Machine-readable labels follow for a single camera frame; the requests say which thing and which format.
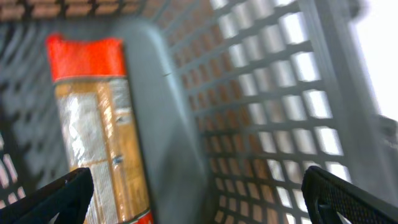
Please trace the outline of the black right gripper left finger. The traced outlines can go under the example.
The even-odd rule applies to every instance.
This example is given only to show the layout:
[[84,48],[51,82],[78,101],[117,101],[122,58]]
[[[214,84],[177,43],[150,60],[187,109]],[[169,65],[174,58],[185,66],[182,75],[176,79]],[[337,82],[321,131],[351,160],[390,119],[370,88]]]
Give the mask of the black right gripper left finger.
[[85,221],[94,192],[91,171],[73,170],[36,192],[1,209],[1,223],[79,223]]

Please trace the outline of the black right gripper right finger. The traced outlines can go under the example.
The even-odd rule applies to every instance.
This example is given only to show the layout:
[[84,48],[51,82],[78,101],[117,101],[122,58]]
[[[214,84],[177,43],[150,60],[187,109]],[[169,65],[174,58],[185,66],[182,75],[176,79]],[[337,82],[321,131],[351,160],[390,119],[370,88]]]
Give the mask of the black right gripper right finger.
[[301,191],[312,223],[397,224],[397,208],[357,186],[310,166],[304,173]]

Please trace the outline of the orange spaghetti packet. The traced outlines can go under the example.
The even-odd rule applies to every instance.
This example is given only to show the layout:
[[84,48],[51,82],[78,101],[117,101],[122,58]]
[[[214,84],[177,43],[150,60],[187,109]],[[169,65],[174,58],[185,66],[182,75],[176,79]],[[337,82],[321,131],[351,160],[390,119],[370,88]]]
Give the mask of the orange spaghetti packet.
[[122,40],[52,34],[46,49],[69,166],[93,178],[85,221],[152,223]]

